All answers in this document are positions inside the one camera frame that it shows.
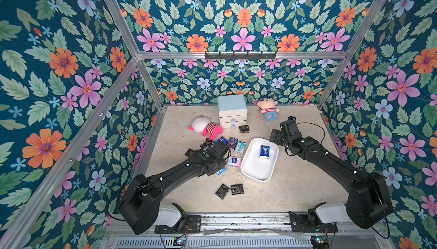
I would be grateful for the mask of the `light blue tissue pack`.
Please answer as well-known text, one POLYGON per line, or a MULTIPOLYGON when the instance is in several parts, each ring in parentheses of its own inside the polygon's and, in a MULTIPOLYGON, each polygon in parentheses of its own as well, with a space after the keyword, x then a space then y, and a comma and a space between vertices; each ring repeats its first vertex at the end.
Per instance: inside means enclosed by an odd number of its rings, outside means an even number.
POLYGON ((226 168, 222 168, 221 170, 219 170, 217 172, 217 175, 219 176, 219 175, 223 174, 225 171, 226 171, 226 168))

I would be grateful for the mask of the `dark blue tissue pack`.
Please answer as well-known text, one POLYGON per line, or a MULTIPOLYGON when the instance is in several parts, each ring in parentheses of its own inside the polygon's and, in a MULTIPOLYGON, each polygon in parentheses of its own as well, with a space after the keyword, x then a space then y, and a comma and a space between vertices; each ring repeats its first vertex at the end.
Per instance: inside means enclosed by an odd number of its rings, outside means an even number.
POLYGON ((260 146, 260 159, 270 159, 270 147, 268 145, 260 146))

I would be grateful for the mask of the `white oval storage tray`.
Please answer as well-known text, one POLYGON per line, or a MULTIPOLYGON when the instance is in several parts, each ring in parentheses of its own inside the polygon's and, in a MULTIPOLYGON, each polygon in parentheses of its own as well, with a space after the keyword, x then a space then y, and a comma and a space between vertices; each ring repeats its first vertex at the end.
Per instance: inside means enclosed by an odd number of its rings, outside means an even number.
POLYGON ((242 174, 261 183, 268 182, 272 178, 278 154, 279 148, 276 144, 266 139, 255 137, 251 140, 242 159, 240 167, 242 174), (261 145, 268 145, 270 147, 270 159, 259 158, 261 145))

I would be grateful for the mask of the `white blue tissue pack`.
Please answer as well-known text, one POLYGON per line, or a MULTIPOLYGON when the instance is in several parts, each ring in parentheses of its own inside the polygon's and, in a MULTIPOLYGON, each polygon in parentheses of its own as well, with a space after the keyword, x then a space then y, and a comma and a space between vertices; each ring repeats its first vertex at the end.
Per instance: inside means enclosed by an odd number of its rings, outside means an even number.
POLYGON ((241 167, 241 163, 242 163, 242 158, 239 158, 239 157, 232 156, 232 157, 230 157, 228 159, 228 166, 230 166, 230 167, 238 167, 238 168, 240 168, 241 167))

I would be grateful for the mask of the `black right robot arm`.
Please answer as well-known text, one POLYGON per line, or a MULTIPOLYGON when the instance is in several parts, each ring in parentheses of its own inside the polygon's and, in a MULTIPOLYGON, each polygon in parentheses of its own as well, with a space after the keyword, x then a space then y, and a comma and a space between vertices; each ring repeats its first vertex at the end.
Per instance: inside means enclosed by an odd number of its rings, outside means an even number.
POLYGON ((316 217, 324 224, 352 222, 369 229, 394 210, 385 178, 377 172, 368 173, 354 168, 328 151, 313 137, 303 137, 295 117, 273 129, 269 141, 283 146, 289 156, 299 156, 314 164, 337 181, 348 193, 345 203, 321 205, 315 208, 316 217))

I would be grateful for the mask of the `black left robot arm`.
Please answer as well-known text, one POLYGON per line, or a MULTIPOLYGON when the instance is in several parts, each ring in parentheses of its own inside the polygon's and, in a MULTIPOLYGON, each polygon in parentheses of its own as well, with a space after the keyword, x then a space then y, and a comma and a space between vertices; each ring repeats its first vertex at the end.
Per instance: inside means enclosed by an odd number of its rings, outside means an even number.
POLYGON ((189 149, 186 154, 186 160, 162 173, 149 177, 140 174, 132 179, 117 209, 134 234, 152 227, 162 200, 174 189, 194 177, 211 176, 224 168, 231 150, 219 141, 211 147, 204 143, 200 149, 189 149))

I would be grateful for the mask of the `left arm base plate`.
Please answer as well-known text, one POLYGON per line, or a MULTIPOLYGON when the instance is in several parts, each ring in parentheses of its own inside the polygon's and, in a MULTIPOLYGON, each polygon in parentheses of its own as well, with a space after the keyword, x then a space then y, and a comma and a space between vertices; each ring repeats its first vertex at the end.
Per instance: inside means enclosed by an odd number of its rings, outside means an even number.
POLYGON ((154 229, 155 234, 196 234, 201 229, 200 215, 182 216, 174 226, 159 225, 154 229))

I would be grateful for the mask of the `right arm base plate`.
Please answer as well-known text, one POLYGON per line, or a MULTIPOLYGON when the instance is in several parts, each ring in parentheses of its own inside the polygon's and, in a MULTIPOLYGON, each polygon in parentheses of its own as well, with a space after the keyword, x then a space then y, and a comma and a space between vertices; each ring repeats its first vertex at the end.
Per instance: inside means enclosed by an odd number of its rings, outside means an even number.
POLYGON ((295 213, 289 211, 290 225, 293 232, 299 233, 328 233, 334 234, 338 232, 336 224, 324 224, 315 212, 310 213, 295 213))

